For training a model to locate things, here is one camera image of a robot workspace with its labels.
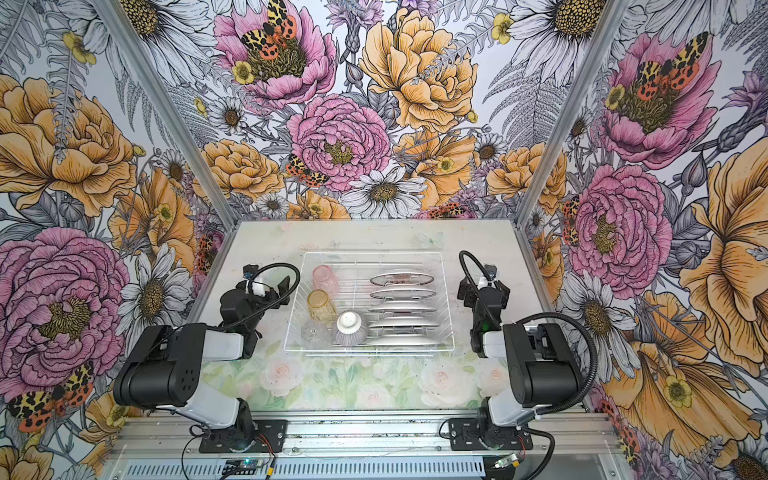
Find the orange sunburst plate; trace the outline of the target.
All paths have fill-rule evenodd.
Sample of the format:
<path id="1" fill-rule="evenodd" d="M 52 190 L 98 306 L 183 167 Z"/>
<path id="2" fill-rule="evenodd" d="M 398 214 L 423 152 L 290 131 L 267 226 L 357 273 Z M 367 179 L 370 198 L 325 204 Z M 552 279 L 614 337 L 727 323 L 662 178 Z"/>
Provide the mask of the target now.
<path id="1" fill-rule="evenodd" d="M 435 277 L 429 273 L 410 270 L 395 270 L 374 275 L 370 278 L 370 283 L 382 287 L 403 284 L 425 286 L 431 284 L 434 280 Z"/>

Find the green rim hao shi plate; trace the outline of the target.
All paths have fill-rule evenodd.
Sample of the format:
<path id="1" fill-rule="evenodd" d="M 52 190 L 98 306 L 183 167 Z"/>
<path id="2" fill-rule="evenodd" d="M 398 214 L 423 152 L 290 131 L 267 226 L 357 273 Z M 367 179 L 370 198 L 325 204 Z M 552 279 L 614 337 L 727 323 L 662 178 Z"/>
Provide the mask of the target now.
<path id="1" fill-rule="evenodd" d="M 374 328 L 437 328 L 440 324 L 431 319 L 417 316 L 387 317 L 369 323 Z"/>

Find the red character plate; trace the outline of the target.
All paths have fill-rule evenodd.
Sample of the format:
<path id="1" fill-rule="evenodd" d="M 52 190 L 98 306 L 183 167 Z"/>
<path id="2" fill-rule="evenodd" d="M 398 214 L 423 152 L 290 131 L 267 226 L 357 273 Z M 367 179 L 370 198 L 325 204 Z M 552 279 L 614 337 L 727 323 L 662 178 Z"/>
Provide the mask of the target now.
<path id="1" fill-rule="evenodd" d="M 437 292 L 419 285 L 390 285 L 370 293 L 378 300 L 426 300 L 435 297 Z"/>

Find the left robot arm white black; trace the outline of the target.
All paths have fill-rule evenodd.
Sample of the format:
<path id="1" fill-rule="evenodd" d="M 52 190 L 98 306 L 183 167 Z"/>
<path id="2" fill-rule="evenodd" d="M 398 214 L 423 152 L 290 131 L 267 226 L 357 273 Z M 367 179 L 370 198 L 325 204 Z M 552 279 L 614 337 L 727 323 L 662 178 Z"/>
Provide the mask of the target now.
<path id="1" fill-rule="evenodd" d="M 216 390 L 201 372 L 207 363 L 251 358 L 264 315 L 288 305 L 300 280 L 289 263 L 246 265 L 242 280 L 220 298 L 218 325 L 146 328 L 114 381 L 116 403 L 195 422 L 203 453 L 281 451 L 286 422 L 254 419 L 246 400 Z"/>

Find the amber glass cup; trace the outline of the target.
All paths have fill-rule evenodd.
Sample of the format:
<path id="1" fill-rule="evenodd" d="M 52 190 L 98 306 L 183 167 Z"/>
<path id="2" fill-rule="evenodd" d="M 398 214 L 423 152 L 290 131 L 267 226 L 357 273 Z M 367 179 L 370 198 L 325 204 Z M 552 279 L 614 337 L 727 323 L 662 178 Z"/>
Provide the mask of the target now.
<path id="1" fill-rule="evenodd" d="M 313 320 L 325 324 L 332 324 L 337 320 L 335 305 L 324 290 L 313 290 L 307 296 L 307 306 L 310 318 Z"/>

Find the pink glass cup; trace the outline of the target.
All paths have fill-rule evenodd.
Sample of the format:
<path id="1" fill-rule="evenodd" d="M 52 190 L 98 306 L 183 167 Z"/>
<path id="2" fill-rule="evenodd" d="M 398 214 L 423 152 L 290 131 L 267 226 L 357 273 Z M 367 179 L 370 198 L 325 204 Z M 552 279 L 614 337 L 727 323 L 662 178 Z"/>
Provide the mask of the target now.
<path id="1" fill-rule="evenodd" d="M 336 298 L 340 291 L 339 281 L 333 269 L 325 264 L 317 266 L 312 272 L 315 290 L 324 291 L 329 298 Z"/>

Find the clear glass cup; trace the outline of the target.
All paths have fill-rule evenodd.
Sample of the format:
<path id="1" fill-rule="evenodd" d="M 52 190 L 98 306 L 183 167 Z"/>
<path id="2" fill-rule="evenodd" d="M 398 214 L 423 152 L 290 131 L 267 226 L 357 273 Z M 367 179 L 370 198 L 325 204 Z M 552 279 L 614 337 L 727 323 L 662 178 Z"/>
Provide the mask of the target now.
<path id="1" fill-rule="evenodd" d="M 308 319 L 301 327 L 301 344 L 307 350 L 324 350 L 333 346 L 333 336 L 322 322 Z"/>

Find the ribbed white bowl upside down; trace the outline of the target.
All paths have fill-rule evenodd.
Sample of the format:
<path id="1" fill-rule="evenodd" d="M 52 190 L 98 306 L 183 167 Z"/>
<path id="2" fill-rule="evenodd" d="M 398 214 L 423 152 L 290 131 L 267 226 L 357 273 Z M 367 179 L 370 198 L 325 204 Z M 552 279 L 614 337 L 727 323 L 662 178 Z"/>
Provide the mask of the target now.
<path id="1" fill-rule="evenodd" d="M 356 311 L 347 310 L 337 317 L 334 338 L 342 347 L 354 347 L 361 345 L 368 336 L 368 323 L 366 319 Z"/>

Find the green circuit board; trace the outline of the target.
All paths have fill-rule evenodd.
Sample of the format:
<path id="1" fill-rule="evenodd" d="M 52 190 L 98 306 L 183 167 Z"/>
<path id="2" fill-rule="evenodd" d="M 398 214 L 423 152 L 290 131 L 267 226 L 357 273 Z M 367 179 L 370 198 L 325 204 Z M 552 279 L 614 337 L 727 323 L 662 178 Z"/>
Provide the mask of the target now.
<path id="1" fill-rule="evenodd" d="M 228 460 L 223 467 L 222 477 L 227 478 L 229 476 L 237 475 L 254 475 L 262 467 L 262 461 L 259 459 L 235 459 Z"/>

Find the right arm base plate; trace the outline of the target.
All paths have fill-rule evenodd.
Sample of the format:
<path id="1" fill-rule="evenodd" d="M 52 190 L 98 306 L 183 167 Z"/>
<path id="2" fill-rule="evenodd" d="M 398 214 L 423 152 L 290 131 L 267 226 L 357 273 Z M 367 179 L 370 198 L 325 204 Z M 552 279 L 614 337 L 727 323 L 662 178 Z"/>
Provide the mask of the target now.
<path id="1" fill-rule="evenodd" d="M 477 418 L 454 417 L 447 420 L 447 430 L 441 431 L 453 451 L 523 451 L 533 448 L 531 436 L 515 427 L 484 424 Z"/>

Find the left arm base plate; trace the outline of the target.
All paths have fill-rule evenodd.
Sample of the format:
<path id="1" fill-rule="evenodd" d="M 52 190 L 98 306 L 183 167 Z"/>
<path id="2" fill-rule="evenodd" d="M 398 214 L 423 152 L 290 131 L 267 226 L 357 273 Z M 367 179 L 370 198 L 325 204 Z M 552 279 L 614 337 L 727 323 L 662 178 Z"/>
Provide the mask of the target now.
<path id="1" fill-rule="evenodd" d="M 202 454 L 280 453 L 286 439 L 286 420 L 256 419 L 244 431 L 235 427 L 212 430 L 200 442 Z"/>

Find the aluminium front rail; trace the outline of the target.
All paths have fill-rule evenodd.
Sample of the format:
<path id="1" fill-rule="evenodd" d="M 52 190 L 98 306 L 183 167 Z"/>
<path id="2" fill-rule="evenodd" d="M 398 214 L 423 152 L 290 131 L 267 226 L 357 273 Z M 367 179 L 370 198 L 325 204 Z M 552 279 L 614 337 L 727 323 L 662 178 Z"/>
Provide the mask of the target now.
<path id="1" fill-rule="evenodd" d="M 281 458 L 341 456 L 417 456 L 453 452 L 448 420 L 474 418 L 476 412 L 459 410 L 383 411 L 257 411 L 258 421 L 285 420 Z M 169 413 L 127 421 L 111 447 L 115 457 L 176 458 L 188 448 L 200 456 L 200 441 L 189 435 L 190 422 Z M 545 416 L 531 423 L 551 433 L 559 455 L 618 454 L 618 437 L 604 414 L 580 409 Z"/>

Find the left aluminium frame post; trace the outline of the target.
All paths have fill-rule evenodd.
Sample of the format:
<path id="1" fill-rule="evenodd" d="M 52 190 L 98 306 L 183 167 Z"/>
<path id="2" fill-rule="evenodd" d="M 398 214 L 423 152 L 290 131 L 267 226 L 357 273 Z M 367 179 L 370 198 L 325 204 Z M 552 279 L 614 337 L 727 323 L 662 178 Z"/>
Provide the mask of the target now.
<path id="1" fill-rule="evenodd" d="M 124 54 L 127 63 L 137 74 L 148 98 L 158 110 L 164 126 L 168 129 L 175 145 L 184 155 L 203 192 L 222 221 L 226 232 L 235 231 L 238 217 L 234 214 L 213 174 L 203 159 L 190 131 L 182 120 L 161 75 L 157 72 L 154 61 L 135 33 L 127 14 L 119 1 L 96 1 L 94 8 L 113 36 L 118 49 Z"/>

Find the aluminium frame post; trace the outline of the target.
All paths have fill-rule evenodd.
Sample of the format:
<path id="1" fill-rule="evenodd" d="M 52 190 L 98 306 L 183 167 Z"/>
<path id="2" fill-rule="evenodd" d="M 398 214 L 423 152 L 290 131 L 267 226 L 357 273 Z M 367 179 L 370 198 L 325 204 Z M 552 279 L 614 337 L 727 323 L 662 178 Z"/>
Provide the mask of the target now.
<path id="1" fill-rule="evenodd" d="M 538 204 L 547 178 L 555 168 L 562 145 L 576 119 L 580 105 L 586 97 L 588 88 L 592 85 L 603 60 L 610 53 L 611 44 L 618 35 L 621 22 L 630 5 L 631 2 L 627 0 L 607 2 L 585 58 L 574 75 L 573 84 L 546 141 L 539 168 L 534 173 L 531 184 L 523 197 L 522 206 L 514 221 L 516 228 L 521 229 L 525 225 L 533 208 Z"/>
<path id="2" fill-rule="evenodd" d="M 235 231 L 238 217 L 234 214 L 213 174 L 203 159 L 190 131 L 182 120 L 161 75 L 157 72 L 154 61 L 135 33 L 127 14 L 119 1 L 96 1 L 94 8 L 113 36 L 118 49 L 124 54 L 127 63 L 137 74 L 148 98 L 158 110 L 164 126 L 168 129 L 175 145 L 184 155 L 203 192 L 222 221 L 226 232 Z"/>

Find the right aluminium frame post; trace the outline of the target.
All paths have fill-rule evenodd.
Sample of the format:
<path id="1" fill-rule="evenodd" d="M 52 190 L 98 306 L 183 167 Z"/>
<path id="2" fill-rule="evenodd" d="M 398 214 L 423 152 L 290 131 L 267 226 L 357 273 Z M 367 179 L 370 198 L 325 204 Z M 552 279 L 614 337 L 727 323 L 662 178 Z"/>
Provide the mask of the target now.
<path id="1" fill-rule="evenodd" d="M 534 173 L 531 184 L 523 197 L 522 206 L 514 221 L 516 228 L 521 229 L 525 225 L 533 208 L 538 204 L 547 178 L 555 168 L 562 145 L 576 119 L 580 105 L 586 97 L 588 88 L 592 85 L 603 60 L 610 53 L 611 44 L 618 35 L 621 22 L 630 5 L 631 2 L 627 0 L 607 2 L 585 58 L 574 75 L 573 84 L 546 141 L 539 168 Z"/>

